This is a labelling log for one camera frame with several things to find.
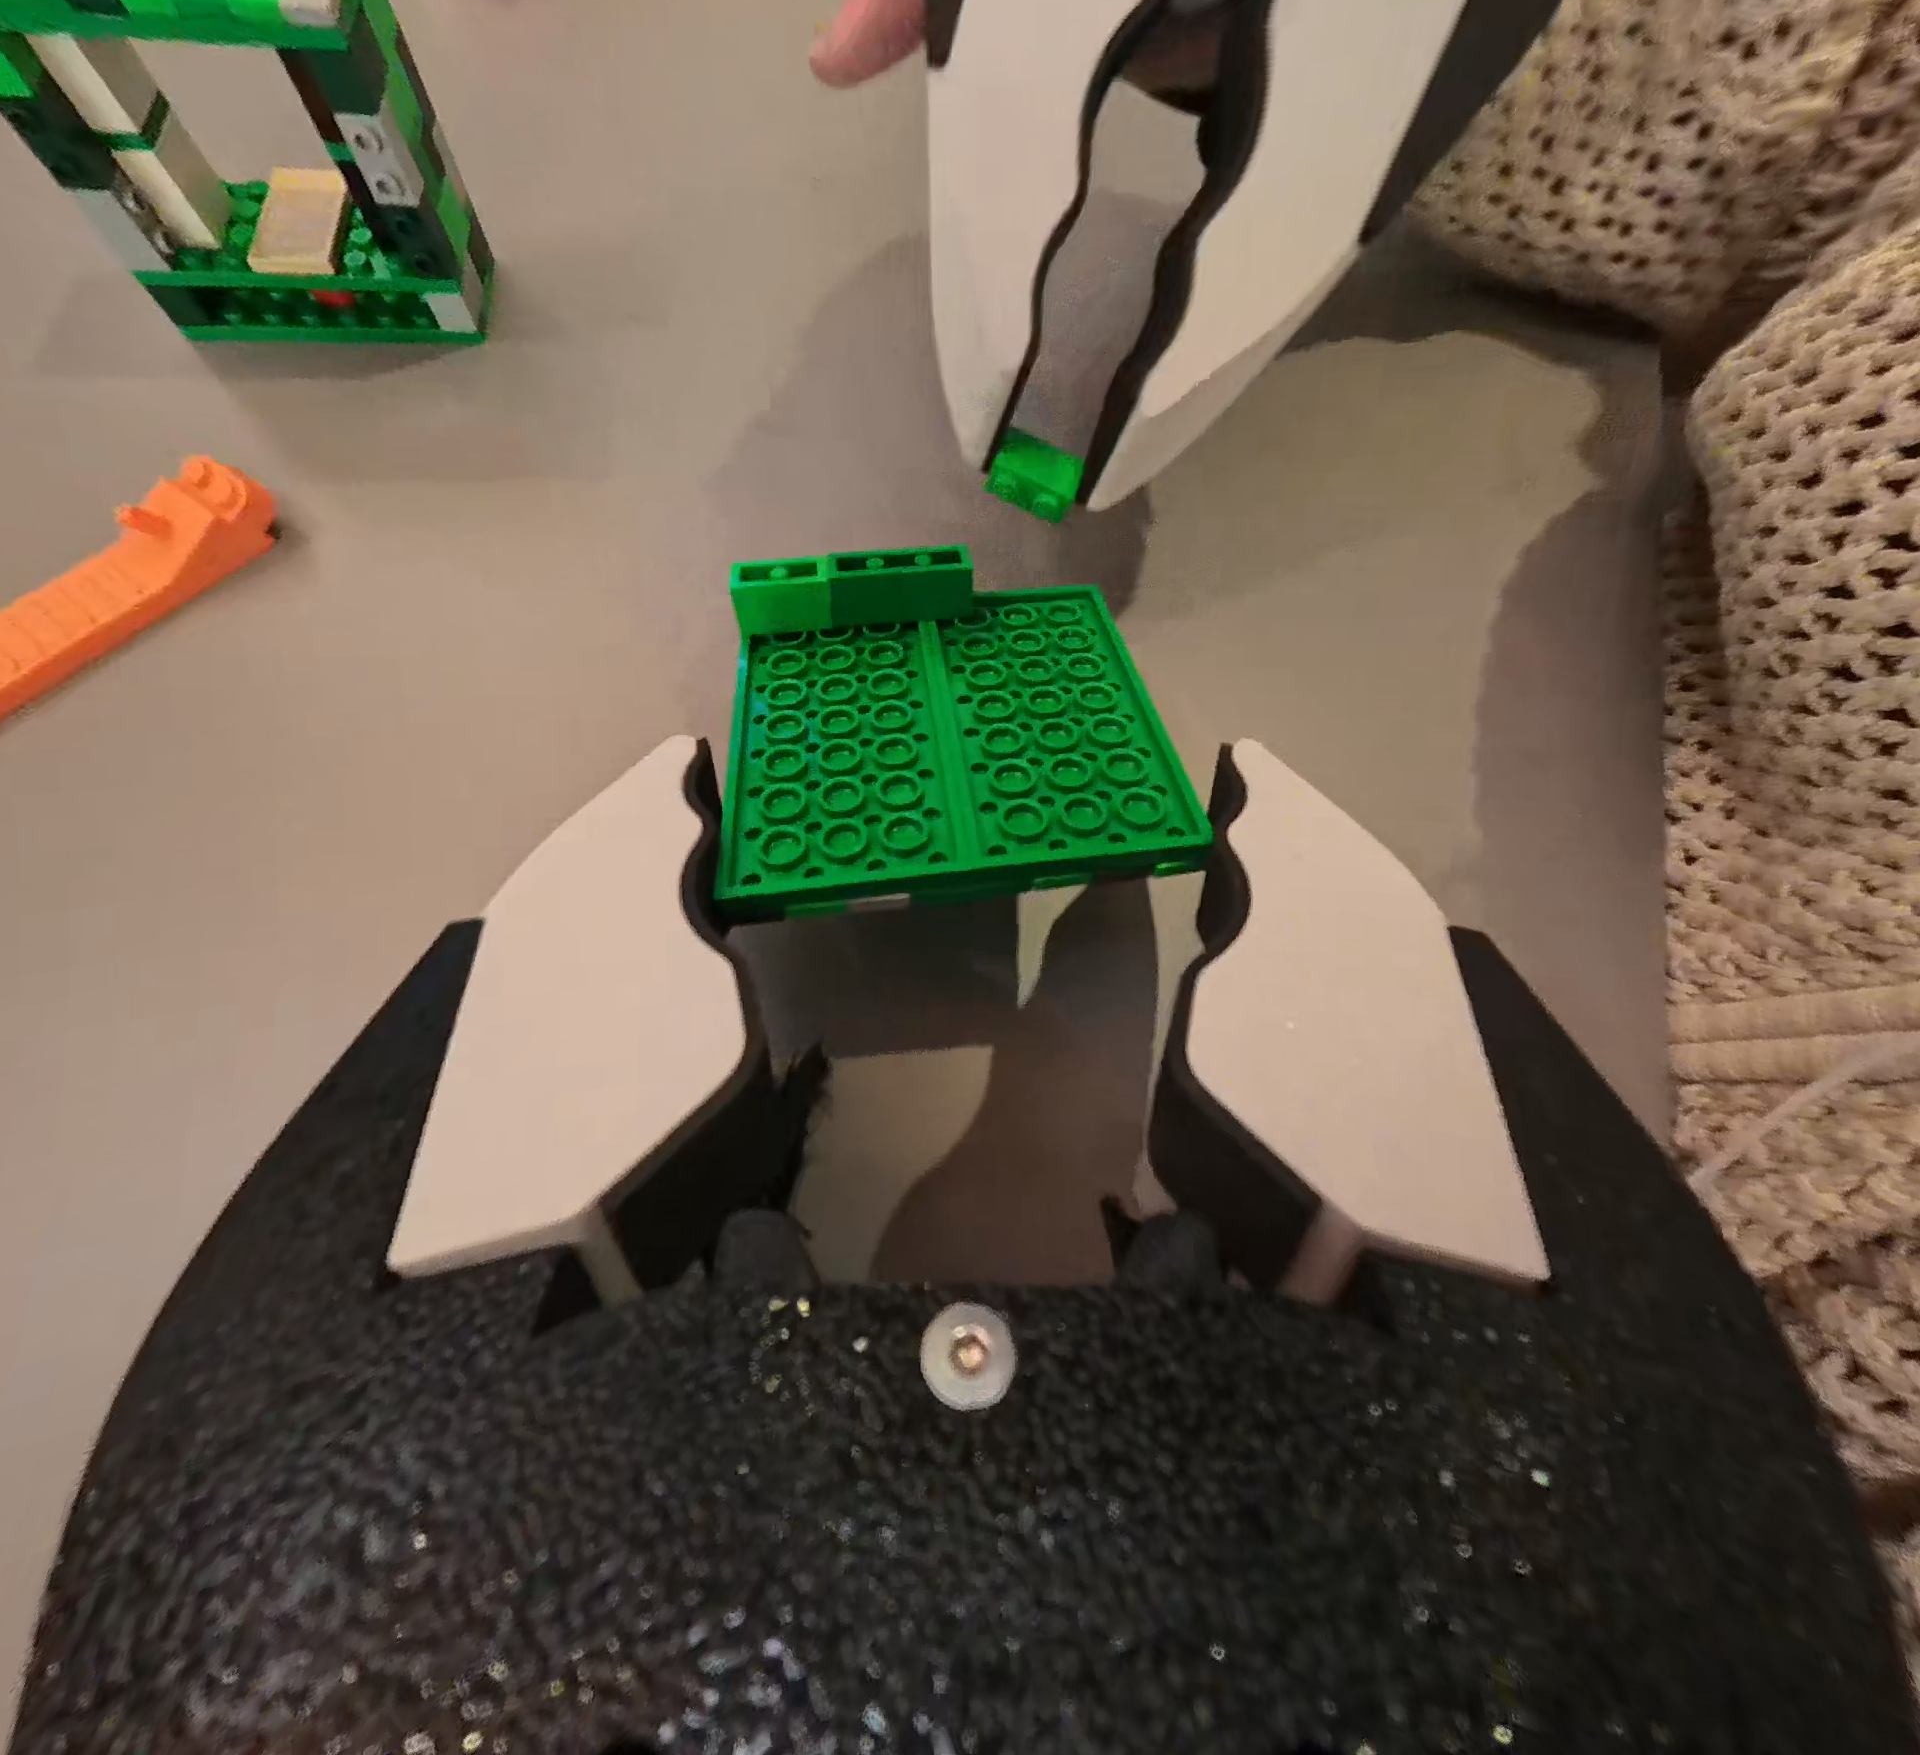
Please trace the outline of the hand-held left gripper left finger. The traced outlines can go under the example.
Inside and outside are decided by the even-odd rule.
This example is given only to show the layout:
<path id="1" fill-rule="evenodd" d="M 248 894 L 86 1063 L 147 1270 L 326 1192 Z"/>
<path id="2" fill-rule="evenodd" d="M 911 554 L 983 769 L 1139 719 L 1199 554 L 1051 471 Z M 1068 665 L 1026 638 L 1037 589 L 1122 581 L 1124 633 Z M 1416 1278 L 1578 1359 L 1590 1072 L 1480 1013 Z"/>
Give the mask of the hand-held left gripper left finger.
<path id="1" fill-rule="evenodd" d="M 484 910 L 387 1248 L 402 1279 L 572 1252 L 608 1300 L 703 1261 L 775 1177 L 775 1067 L 710 916 L 708 742 L 673 735 Z"/>

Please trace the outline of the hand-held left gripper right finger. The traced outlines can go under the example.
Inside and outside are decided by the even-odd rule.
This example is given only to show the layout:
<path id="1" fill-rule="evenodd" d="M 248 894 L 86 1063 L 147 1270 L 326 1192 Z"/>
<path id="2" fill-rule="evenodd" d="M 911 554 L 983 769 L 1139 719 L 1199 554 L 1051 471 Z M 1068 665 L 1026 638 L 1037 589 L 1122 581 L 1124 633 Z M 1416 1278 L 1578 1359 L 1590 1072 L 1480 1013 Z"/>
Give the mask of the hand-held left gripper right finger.
<path id="1" fill-rule="evenodd" d="M 1227 1273 L 1296 1302 L 1370 1255 L 1546 1285 L 1441 906 L 1255 738 L 1219 755 L 1213 830 L 1146 1131 L 1159 1188 Z"/>

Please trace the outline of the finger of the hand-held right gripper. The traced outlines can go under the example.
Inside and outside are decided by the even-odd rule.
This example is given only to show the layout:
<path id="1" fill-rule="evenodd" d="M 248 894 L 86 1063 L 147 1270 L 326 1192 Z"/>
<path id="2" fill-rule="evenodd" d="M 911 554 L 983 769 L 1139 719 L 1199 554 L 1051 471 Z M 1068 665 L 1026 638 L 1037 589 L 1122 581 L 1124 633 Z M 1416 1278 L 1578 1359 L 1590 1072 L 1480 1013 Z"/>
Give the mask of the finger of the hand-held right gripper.
<path id="1" fill-rule="evenodd" d="M 1243 0 L 1213 162 L 1110 389 L 1087 505 L 1139 492 L 1247 391 L 1356 261 L 1466 0 Z"/>
<path id="2" fill-rule="evenodd" d="M 989 471 L 1090 193 L 1105 92 L 1170 0 L 926 0 L 933 334 L 953 436 Z"/>

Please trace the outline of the small green lego brick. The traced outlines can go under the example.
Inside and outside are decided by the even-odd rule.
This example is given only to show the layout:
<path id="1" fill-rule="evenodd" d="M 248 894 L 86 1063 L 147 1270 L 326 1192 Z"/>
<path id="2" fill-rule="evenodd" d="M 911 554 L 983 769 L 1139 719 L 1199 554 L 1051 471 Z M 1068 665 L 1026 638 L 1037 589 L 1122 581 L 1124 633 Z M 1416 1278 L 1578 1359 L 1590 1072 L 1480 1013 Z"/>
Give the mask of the small green lego brick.
<path id="1" fill-rule="evenodd" d="M 1083 459 L 1009 428 L 986 465 L 983 491 L 1043 522 L 1061 524 L 1078 506 L 1083 481 Z"/>

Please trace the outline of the green lego plate assembly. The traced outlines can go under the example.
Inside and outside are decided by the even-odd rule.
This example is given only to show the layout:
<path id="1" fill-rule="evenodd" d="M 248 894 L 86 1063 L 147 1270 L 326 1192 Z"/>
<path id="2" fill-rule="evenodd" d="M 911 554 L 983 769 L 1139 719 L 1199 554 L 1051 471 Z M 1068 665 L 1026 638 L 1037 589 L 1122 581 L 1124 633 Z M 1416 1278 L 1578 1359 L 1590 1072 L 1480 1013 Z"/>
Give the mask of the green lego plate assembly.
<path id="1" fill-rule="evenodd" d="M 711 901 L 737 924 L 1170 878 L 1207 803 L 1095 585 L 962 546 L 745 562 Z"/>

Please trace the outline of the orange lego brick separator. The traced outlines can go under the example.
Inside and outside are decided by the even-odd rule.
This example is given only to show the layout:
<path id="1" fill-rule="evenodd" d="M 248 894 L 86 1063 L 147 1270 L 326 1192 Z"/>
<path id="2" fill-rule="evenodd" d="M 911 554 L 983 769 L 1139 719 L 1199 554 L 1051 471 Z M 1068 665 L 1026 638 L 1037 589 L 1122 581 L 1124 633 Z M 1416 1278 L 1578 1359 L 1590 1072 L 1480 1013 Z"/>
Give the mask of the orange lego brick separator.
<path id="1" fill-rule="evenodd" d="M 117 539 L 2 613 L 2 717 L 264 557 L 279 541 L 274 494 L 206 456 L 114 511 Z"/>

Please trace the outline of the person's right hand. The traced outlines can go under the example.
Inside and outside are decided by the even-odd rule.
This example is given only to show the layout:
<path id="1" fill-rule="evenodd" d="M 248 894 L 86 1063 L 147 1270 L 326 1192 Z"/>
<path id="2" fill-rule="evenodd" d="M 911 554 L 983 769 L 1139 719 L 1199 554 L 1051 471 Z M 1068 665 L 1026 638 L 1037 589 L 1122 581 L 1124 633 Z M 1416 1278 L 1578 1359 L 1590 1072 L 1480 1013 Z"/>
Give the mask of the person's right hand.
<path id="1" fill-rule="evenodd" d="M 810 47 L 810 73 L 836 92 L 859 87 L 907 61 L 924 29 L 926 0 L 844 0 Z"/>

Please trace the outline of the beige knitted blanket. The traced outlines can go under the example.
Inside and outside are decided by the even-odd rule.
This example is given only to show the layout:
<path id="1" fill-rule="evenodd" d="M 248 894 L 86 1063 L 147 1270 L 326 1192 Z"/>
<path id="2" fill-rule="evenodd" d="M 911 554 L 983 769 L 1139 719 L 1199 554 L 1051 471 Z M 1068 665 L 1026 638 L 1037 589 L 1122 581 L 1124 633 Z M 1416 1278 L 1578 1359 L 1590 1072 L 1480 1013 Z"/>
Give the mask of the beige knitted blanket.
<path id="1" fill-rule="evenodd" d="M 1919 1474 L 1919 0 L 1564 0 L 1414 203 L 1696 370 L 1664 546 L 1673 1151 Z"/>

